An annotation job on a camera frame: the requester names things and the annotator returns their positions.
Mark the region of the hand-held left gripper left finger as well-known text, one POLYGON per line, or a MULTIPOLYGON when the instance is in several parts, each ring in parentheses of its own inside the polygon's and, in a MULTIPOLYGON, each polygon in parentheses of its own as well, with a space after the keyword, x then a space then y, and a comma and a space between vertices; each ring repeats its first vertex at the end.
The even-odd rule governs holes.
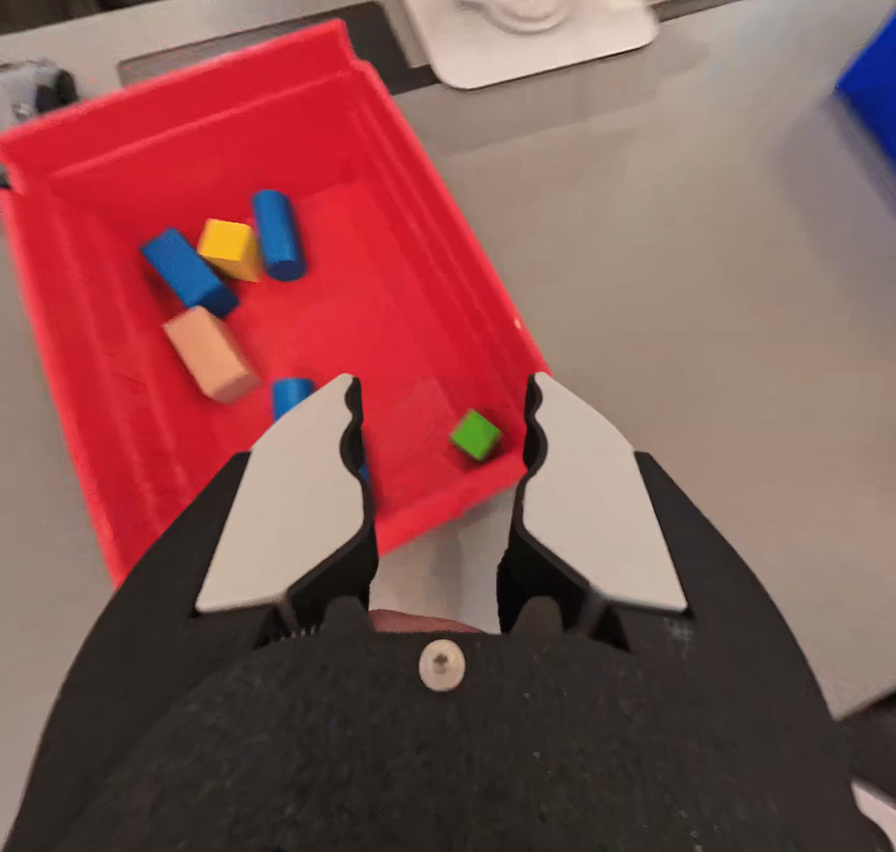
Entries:
POLYGON ((361 474, 361 382, 332 379, 253 444, 196 610, 281 604, 318 615, 323 597, 369 589, 378 566, 375 506, 361 474))

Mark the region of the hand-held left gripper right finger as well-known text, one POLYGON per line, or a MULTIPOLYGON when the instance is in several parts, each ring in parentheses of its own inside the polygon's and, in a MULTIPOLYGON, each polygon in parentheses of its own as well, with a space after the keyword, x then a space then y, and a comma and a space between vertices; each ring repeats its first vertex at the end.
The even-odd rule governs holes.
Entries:
POLYGON ((531 375, 526 389, 525 472, 501 564, 511 594, 553 600, 561 615, 686 612, 632 443, 550 374, 531 375))

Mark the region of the blue wooden cylinder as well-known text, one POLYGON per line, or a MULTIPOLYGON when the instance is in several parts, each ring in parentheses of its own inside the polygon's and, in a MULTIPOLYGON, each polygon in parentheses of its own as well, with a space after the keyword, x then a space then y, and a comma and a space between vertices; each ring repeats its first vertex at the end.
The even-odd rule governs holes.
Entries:
POLYGON ((276 190, 259 190, 252 196, 252 213, 268 276, 280 282, 302 279, 305 250, 289 198, 276 190))
POLYGON ((305 376, 275 379, 271 384, 273 422, 279 421, 315 392, 315 383, 305 376))

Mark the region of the green wooden cube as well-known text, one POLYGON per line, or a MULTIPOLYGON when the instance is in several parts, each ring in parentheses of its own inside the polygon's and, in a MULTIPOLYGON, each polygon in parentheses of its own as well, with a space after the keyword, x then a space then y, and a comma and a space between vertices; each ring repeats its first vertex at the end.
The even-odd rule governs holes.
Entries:
POLYGON ((504 440, 503 431, 478 410, 463 412, 449 432, 452 447, 476 464, 483 464, 498 452, 504 440))

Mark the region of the natural wooden block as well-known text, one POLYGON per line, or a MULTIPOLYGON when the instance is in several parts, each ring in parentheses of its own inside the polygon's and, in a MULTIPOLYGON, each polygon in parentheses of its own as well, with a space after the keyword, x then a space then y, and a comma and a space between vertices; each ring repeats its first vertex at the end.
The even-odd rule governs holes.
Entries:
POLYGON ((226 324, 205 307, 192 307, 161 324, 200 392, 230 404, 262 381, 226 324))

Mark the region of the red plastic bin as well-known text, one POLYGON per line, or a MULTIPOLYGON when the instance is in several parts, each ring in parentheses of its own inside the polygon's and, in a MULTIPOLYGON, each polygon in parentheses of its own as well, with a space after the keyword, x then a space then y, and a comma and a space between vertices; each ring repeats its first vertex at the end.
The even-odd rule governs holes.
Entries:
POLYGON ((140 253, 164 230, 252 221, 284 193, 308 272, 232 283, 263 383, 362 383, 381 556, 522 475, 521 408, 546 369, 487 254, 346 25, 328 21, 2 134, 11 259, 101 554, 119 586, 270 425, 260 387, 204 397, 161 329, 183 306, 140 253), (463 412, 504 433, 476 464, 463 412))

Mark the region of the blue plastic bin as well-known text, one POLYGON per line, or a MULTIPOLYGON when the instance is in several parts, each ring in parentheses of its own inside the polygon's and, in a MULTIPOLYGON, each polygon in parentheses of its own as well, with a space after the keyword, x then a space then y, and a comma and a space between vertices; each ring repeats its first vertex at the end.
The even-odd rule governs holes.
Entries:
POLYGON ((895 13, 857 53, 835 91, 878 150, 895 165, 895 13))

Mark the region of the grey bag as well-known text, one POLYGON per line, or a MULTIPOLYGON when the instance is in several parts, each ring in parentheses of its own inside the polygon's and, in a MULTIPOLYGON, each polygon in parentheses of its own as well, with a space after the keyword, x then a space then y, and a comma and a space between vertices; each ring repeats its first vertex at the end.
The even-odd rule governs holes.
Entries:
POLYGON ((80 101, 73 74, 45 59, 1 63, 1 131, 80 101))

